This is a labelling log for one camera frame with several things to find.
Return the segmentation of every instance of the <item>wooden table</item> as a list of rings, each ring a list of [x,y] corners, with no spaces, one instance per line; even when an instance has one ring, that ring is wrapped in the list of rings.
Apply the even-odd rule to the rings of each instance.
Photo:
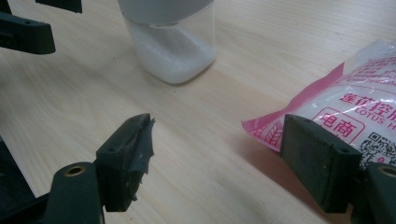
[[[151,77],[115,0],[83,13],[10,1],[51,24],[57,51],[0,49],[0,134],[36,196],[129,117],[150,113],[155,156],[126,213],[106,223],[349,223],[325,214],[241,120],[284,107],[356,51],[396,37],[396,2],[216,0],[217,59],[172,86]]]

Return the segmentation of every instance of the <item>black plastic part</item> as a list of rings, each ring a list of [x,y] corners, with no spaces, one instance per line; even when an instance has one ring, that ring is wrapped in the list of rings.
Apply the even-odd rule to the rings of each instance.
[[[361,154],[310,119],[286,115],[281,157],[328,213],[345,213]]]
[[[96,151],[102,202],[107,212],[124,212],[132,201],[153,155],[149,114],[126,120]]]
[[[373,211],[365,192],[365,182],[367,174],[365,171],[358,172],[351,179],[349,200],[353,205],[351,216],[352,224],[373,224],[375,223]]]
[[[9,4],[8,4],[8,0],[0,0],[0,12],[12,14],[11,8],[9,7]]]
[[[35,0],[37,3],[82,13],[81,0]]]
[[[33,199],[35,195],[0,136],[0,216]]]
[[[370,163],[366,169],[365,195],[376,224],[396,223],[396,167]]]
[[[55,174],[43,223],[105,223],[93,163],[74,163]]]
[[[46,210],[48,194],[38,197],[24,206],[14,209],[9,213],[0,216],[1,224],[41,224],[43,223],[44,212]]]
[[[55,52],[49,24],[0,12],[0,47],[33,54]]]

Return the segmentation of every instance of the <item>white lid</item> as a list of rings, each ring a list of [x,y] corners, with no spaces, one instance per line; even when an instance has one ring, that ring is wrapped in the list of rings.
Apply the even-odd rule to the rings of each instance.
[[[209,6],[213,0],[119,0],[128,20],[165,25],[181,21]]]

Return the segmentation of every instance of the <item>white plastic bag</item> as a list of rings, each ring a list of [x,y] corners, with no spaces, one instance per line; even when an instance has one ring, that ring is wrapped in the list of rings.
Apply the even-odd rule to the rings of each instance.
[[[285,114],[312,119],[349,143],[369,162],[396,165],[396,41],[378,40],[312,83],[275,113],[243,122],[244,129],[279,151]]]

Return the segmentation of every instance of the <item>white powder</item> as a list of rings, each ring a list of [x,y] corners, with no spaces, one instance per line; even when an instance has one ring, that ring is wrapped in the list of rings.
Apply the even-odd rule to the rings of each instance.
[[[215,59],[215,50],[179,25],[163,28],[126,20],[139,61],[160,80],[177,84],[188,81]]]

